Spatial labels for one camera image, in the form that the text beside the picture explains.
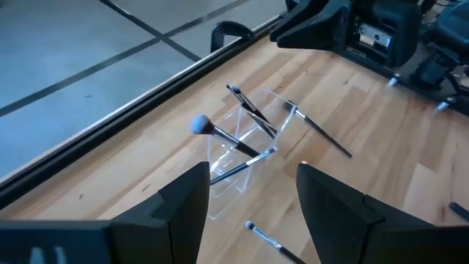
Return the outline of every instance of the wooden tabletop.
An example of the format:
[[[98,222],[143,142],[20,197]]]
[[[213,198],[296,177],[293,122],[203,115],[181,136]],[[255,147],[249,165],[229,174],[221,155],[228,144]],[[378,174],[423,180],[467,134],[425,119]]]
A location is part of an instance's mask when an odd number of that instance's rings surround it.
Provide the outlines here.
[[[434,103],[387,88],[387,80],[332,53],[279,49],[261,40],[181,94],[137,120],[72,166],[0,212],[3,219],[108,219],[143,201],[185,168],[200,136],[197,114],[214,120],[235,107],[225,88],[271,89],[293,100],[341,142],[348,159],[311,129],[292,148],[254,170],[247,192],[219,219],[207,220],[200,263],[288,263],[243,226],[247,220],[307,263],[318,263],[298,203],[295,170],[312,166],[437,225],[466,224],[448,208],[469,208],[469,120],[436,116]]]

